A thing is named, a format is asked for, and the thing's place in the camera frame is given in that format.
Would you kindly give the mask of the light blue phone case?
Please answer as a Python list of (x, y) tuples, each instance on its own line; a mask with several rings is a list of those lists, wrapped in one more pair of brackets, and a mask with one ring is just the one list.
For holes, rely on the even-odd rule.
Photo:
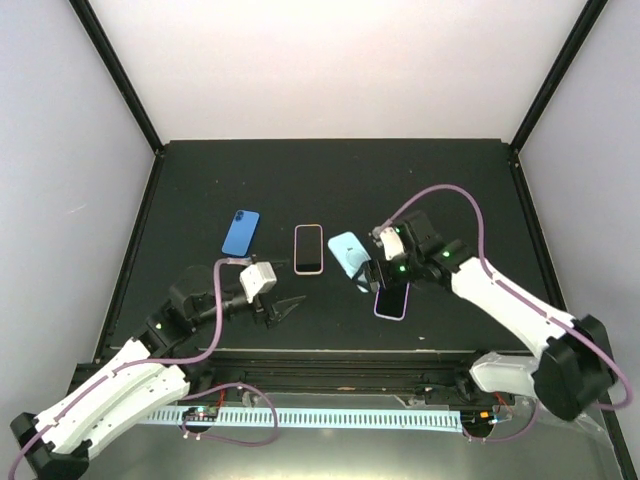
[(356, 235), (346, 231), (333, 236), (328, 240), (328, 248), (351, 283), (362, 293), (369, 293), (361, 266), (370, 256)]

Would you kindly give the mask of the blue phone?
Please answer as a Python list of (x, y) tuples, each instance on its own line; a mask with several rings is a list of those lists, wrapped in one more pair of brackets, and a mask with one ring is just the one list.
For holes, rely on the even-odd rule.
[(229, 226), (221, 251), (227, 256), (244, 257), (258, 227), (260, 214), (255, 211), (238, 210)]

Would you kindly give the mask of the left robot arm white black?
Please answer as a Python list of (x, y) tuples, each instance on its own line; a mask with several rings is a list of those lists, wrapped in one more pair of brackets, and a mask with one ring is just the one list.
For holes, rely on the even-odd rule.
[(104, 447), (149, 414), (222, 390), (211, 357), (224, 321), (247, 313), (272, 328), (305, 299), (271, 295), (278, 266), (223, 258), (185, 270), (105, 365), (55, 405), (11, 422), (20, 446), (14, 462), (28, 463), (38, 479), (78, 479)]

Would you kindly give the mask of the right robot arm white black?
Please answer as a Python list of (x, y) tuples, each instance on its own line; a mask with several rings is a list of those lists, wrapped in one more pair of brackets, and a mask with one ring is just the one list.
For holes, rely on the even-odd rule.
[(577, 319), (535, 297), (464, 242), (445, 242), (423, 212), (385, 222), (371, 237), (384, 252), (383, 259), (361, 267), (371, 291), (438, 284), (488, 314), (530, 352), (528, 358), (480, 355), (454, 379), (461, 400), (476, 403), (494, 391), (512, 393), (533, 397), (557, 418), (573, 421), (618, 381), (599, 319)]

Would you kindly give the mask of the right black frame post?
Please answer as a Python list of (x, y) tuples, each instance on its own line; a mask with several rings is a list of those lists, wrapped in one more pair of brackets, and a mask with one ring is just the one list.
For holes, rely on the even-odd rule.
[(516, 154), (523, 150), (607, 3), (607, 0), (588, 0), (585, 2), (510, 142), (510, 149)]

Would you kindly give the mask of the black frame post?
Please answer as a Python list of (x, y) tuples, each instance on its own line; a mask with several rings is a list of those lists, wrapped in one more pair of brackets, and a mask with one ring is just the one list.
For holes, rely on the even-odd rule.
[(607, 3), (607, 0), (588, 0), (585, 2), (510, 142), (510, 149), (516, 154), (523, 150)]
[(154, 128), (91, 2), (87, 0), (70, 0), (69, 4), (102, 60), (102, 63), (106, 67), (120, 96), (124, 100), (152, 152), (155, 155), (163, 153), (164, 144)]

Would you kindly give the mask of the left black frame post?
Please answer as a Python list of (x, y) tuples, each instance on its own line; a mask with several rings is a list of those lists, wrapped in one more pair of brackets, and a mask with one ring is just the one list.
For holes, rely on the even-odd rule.
[(163, 153), (164, 144), (154, 128), (91, 2), (87, 0), (70, 0), (69, 4), (102, 60), (102, 63), (106, 67), (120, 96), (124, 100), (152, 152), (155, 155)]

